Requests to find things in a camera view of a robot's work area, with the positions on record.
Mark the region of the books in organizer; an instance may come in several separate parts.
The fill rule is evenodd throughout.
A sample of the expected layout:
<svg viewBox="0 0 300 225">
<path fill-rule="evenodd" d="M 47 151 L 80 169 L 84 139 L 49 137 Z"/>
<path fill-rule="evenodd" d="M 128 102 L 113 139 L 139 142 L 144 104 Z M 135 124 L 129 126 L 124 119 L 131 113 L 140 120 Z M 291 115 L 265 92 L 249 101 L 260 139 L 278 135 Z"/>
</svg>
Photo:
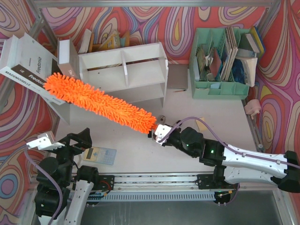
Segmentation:
<svg viewBox="0 0 300 225">
<path fill-rule="evenodd" d="M 221 89 L 225 83 L 241 83 L 253 87 L 258 60 L 265 46 L 258 29 L 198 28 L 195 33 L 192 63 L 193 80 L 217 82 Z"/>
</svg>

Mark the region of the orange microfiber duster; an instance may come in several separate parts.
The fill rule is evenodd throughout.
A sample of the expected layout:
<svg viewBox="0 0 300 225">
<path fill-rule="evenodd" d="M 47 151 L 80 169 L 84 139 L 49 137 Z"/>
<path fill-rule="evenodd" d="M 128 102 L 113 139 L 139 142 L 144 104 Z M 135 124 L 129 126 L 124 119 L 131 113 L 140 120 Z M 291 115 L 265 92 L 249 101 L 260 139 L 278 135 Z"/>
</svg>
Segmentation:
<svg viewBox="0 0 300 225">
<path fill-rule="evenodd" d="M 150 112 L 105 94 L 104 91 L 73 77 L 53 73 L 46 79 L 44 89 L 60 100 L 143 134 L 148 134 L 158 126 L 157 118 Z"/>
</svg>

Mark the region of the green plastic desk organizer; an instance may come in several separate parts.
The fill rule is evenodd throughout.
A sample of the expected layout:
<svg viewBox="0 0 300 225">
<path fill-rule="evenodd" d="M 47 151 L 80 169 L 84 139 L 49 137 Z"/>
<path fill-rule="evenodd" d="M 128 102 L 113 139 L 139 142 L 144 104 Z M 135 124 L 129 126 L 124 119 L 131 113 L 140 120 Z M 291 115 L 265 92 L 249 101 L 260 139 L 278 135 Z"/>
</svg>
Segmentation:
<svg viewBox="0 0 300 225">
<path fill-rule="evenodd" d="M 245 29 L 197 28 L 189 58 L 192 97 L 243 100 L 249 86 L 237 81 L 233 62 Z"/>
</svg>

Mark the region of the white wooden bookshelf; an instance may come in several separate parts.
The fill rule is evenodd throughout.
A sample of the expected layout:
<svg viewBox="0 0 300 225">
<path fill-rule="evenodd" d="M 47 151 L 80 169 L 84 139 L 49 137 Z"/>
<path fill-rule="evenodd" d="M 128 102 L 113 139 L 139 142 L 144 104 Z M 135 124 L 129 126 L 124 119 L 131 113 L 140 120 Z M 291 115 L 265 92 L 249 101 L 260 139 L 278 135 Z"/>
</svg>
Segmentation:
<svg viewBox="0 0 300 225">
<path fill-rule="evenodd" d="M 160 42 L 81 54 L 79 70 L 84 83 L 128 103 L 165 102 L 168 59 Z"/>
</svg>

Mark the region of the pink plastic object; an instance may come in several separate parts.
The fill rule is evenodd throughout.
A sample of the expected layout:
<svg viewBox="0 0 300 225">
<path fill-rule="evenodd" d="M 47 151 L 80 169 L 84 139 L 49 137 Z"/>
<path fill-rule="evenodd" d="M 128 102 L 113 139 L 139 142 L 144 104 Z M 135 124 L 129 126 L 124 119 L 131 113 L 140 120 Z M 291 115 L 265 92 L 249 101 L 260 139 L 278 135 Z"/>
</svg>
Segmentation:
<svg viewBox="0 0 300 225">
<path fill-rule="evenodd" d="M 260 113 L 261 110 L 260 101 L 258 99 L 250 100 L 244 106 L 244 110 L 247 115 L 250 115 L 251 119 L 254 119 L 254 117 Z"/>
</svg>

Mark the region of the grey hardcover book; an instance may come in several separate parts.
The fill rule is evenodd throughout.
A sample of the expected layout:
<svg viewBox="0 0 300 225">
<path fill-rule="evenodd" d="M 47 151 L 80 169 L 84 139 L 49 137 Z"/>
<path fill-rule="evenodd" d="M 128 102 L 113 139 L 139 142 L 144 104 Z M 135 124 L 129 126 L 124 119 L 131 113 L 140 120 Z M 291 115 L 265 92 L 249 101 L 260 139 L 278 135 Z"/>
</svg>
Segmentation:
<svg viewBox="0 0 300 225">
<path fill-rule="evenodd" d="M 58 67 L 63 75 L 80 79 L 79 57 L 70 39 L 58 41 Z"/>
</svg>

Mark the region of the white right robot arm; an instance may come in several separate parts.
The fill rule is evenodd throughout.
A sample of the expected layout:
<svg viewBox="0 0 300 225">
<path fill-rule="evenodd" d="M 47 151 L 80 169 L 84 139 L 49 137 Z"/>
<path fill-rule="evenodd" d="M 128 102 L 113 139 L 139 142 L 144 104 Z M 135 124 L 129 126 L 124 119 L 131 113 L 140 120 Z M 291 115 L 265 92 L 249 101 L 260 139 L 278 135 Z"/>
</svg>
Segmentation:
<svg viewBox="0 0 300 225">
<path fill-rule="evenodd" d="M 199 162 L 212 166 L 212 183 L 225 188 L 243 182 L 267 183 L 280 190 L 299 193 L 300 163 L 297 153 L 267 154 L 243 150 L 230 144 L 205 139 L 191 127 L 184 130 L 158 125 L 155 141 L 161 146 L 173 146 Z"/>
</svg>

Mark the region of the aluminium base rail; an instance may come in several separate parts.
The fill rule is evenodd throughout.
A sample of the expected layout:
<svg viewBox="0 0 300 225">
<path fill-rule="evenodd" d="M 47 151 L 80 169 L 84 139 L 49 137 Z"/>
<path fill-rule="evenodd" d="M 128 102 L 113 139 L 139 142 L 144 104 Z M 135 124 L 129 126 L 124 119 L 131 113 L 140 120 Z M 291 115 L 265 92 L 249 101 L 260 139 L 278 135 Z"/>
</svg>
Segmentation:
<svg viewBox="0 0 300 225">
<path fill-rule="evenodd" d="M 62 178 L 59 173 L 42 173 L 37 174 L 39 182 L 38 190 L 42 187 L 55 188 L 54 182 L 60 189 L 69 186 L 75 190 L 75 184 L 79 180 L 84 180 L 88 183 L 93 183 L 92 192 L 107 192 L 109 190 L 137 190 L 137 189 L 236 189 L 238 185 L 255 184 L 260 186 L 277 187 L 277 184 L 272 182 L 271 176 L 264 173 L 254 171 L 248 179 L 242 178 L 241 175 L 249 175 L 246 170 L 234 170 L 230 173 L 230 179 L 215 179 L 212 173 L 116 173 L 116 174 L 99 174 L 92 168 L 81 177 L 72 174 L 72 178 Z"/>
</svg>

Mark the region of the light blue calculator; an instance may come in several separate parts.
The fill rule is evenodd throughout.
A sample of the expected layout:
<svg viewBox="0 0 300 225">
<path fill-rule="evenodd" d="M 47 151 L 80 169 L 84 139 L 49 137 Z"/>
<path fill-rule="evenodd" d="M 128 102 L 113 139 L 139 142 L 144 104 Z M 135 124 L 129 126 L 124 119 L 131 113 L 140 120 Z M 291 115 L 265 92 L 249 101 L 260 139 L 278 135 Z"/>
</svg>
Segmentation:
<svg viewBox="0 0 300 225">
<path fill-rule="evenodd" d="M 84 161 L 113 165 L 115 161 L 117 150 L 102 148 L 102 147 L 91 147 L 86 149 L 83 155 Z"/>
</svg>

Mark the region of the white Fredonia book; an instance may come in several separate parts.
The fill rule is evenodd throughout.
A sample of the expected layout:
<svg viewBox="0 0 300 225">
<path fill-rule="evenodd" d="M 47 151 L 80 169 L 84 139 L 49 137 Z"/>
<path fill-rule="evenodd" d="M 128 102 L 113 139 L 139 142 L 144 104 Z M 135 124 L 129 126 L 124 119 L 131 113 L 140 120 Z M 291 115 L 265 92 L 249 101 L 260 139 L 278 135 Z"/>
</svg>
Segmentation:
<svg viewBox="0 0 300 225">
<path fill-rule="evenodd" d="M 27 33 L 18 38 L 13 35 L 3 44 L 0 73 L 25 86 L 57 105 L 64 104 L 44 89 L 46 79 L 60 72 L 57 58 Z"/>
</svg>

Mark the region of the tan sticky note pad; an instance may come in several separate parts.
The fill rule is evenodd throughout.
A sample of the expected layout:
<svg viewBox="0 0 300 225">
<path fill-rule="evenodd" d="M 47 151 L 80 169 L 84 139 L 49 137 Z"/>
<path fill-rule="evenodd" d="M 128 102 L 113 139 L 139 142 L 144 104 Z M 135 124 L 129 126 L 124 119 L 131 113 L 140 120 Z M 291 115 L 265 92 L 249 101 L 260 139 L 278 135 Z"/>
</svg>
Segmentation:
<svg viewBox="0 0 300 225">
<path fill-rule="evenodd" d="M 204 117 L 200 117 L 199 119 L 200 119 L 201 121 L 199 121 L 199 120 L 195 120 L 195 121 L 196 121 L 196 124 L 197 124 L 197 126 L 198 126 L 199 131 L 200 131 L 200 132 L 203 132 L 203 131 L 207 130 L 206 125 L 203 124 L 203 122 L 205 122 L 205 118 L 204 118 Z"/>
</svg>

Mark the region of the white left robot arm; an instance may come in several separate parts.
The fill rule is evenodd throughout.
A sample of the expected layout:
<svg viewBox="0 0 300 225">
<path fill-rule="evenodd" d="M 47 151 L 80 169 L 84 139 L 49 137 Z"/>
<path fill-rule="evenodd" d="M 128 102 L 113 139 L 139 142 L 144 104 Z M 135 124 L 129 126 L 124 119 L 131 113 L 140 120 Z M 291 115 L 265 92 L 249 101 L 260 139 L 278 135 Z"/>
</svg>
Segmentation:
<svg viewBox="0 0 300 225">
<path fill-rule="evenodd" d="M 37 149 L 54 154 L 38 165 L 36 215 L 42 225 L 78 225 L 87 199 L 100 181 L 98 169 L 83 165 L 72 175 L 74 157 L 92 147 L 90 129 L 55 141 L 52 132 L 38 136 Z"/>
</svg>

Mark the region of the books behind shelf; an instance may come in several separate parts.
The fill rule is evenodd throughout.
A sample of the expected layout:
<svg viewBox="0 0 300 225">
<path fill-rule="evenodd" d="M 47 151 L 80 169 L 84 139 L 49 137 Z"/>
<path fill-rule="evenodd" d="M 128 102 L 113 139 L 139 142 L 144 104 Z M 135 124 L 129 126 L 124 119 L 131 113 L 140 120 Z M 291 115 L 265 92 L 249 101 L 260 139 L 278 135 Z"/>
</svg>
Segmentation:
<svg viewBox="0 0 300 225">
<path fill-rule="evenodd" d="M 102 43 L 94 43 L 94 33 L 86 29 L 81 40 L 75 47 L 78 54 L 106 51 L 130 46 L 130 32 L 126 31 L 123 36 L 114 30 Z"/>
</svg>

